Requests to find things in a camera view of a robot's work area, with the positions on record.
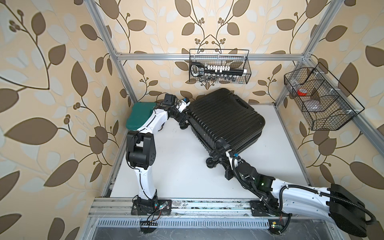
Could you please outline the black hard-shell suitcase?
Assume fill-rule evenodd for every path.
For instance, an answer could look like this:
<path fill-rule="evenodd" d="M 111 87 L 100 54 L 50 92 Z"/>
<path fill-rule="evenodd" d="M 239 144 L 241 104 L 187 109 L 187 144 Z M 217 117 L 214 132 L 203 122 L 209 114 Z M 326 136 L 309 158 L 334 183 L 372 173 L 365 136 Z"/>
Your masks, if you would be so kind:
<path fill-rule="evenodd" d="M 189 106 L 193 133 L 209 152 L 208 168 L 217 164 L 228 166 L 227 150 L 241 153 L 261 136 L 264 117 L 228 89 L 218 89 Z"/>

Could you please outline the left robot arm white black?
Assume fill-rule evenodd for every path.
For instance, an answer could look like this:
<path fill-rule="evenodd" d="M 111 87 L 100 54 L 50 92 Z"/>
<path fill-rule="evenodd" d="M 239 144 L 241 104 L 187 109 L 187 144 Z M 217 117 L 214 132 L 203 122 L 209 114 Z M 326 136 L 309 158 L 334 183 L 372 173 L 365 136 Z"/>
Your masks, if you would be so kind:
<path fill-rule="evenodd" d="M 146 213 L 158 208 L 158 196 L 153 181 L 152 165 L 156 159 L 155 134 L 168 119 L 173 118 L 186 128 L 189 98 L 178 100 L 175 95 L 165 94 L 165 99 L 157 103 L 137 103 L 133 115 L 127 122 L 126 161 L 135 171 L 139 194 L 137 208 Z"/>

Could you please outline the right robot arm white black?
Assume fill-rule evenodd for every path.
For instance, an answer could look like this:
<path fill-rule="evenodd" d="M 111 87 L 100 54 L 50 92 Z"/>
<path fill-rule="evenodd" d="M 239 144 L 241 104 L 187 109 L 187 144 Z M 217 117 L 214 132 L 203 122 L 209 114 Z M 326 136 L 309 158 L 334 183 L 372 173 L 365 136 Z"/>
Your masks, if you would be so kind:
<path fill-rule="evenodd" d="M 292 184 L 258 173 L 233 150 L 226 151 L 226 156 L 240 185 L 274 214 L 322 219 L 361 238 L 367 236 L 369 225 L 377 223 L 376 216 L 365 204 L 340 185 L 318 188 Z"/>

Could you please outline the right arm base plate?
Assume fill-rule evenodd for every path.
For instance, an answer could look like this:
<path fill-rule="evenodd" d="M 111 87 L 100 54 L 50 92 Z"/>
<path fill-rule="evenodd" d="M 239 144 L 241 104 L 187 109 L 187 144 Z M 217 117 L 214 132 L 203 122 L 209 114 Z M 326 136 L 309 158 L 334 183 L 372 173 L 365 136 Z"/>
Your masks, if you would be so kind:
<path fill-rule="evenodd" d="M 253 217 L 288 217 L 289 214 L 278 213 L 270 210 L 259 200 L 249 201 Z"/>

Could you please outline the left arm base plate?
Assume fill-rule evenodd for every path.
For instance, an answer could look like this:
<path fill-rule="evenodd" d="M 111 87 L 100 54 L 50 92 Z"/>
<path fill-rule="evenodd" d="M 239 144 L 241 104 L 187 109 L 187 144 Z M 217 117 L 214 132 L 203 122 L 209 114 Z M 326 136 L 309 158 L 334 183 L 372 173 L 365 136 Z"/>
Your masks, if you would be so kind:
<path fill-rule="evenodd" d="M 150 214 L 159 214 L 169 216 L 172 211 L 172 200 L 133 200 L 131 215 L 133 216 L 149 216 Z"/>

